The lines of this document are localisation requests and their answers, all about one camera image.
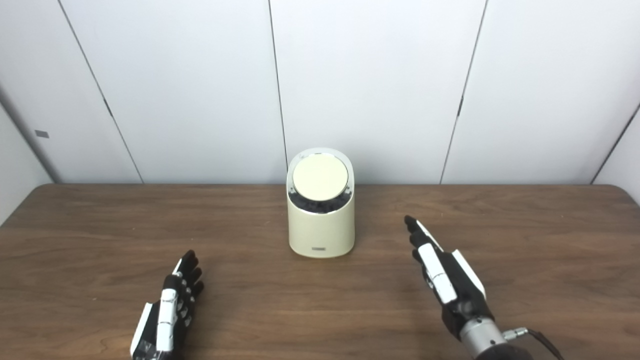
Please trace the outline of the right white-black robot hand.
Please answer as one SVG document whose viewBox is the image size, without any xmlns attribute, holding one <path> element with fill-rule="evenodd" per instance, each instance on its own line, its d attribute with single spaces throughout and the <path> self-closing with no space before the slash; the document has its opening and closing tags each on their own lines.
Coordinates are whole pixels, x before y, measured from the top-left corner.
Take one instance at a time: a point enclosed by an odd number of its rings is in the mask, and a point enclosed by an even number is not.
<svg viewBox="0 0 640 360">
<path fill-rule="evenodd" d="M 494 321 L 478 276 L 459 250 L 445 251 L 416 218 L 404 217 L 413 246 L 411 254 L 421 267 L 423 280 L 441 306 L 441 319 L 458 340 L 468 322 L 486 318 Z"/>
</svg>

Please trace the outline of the left white-black robot hand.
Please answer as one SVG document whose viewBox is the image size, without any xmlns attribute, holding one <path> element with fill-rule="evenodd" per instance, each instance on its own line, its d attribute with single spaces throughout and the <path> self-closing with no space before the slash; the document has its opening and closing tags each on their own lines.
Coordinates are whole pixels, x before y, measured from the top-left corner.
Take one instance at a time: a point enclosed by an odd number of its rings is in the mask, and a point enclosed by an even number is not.
<svg viewBox="0 0 640 360">
<path fill-rule="evenodd" d="M 203 289 L 202 269 L 190 249 L 164 279 L 160 298 L 147 302 L 130 345 L 133 360 L 183 360 L 186 336 L 194 323 Z"/>
</svg>

